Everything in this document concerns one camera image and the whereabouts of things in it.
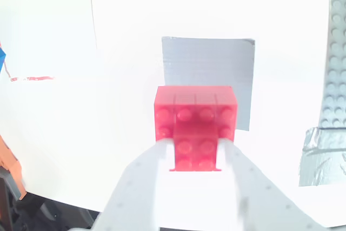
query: gray lego baseplate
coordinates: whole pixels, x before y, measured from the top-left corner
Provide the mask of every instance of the gray lego baseplate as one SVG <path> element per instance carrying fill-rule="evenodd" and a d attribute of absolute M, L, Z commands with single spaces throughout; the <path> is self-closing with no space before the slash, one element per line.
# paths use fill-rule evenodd
<path fill-rule="evenodd" d="M 330 0 L 320 128 L 346 127 L 346 0 Z"/>

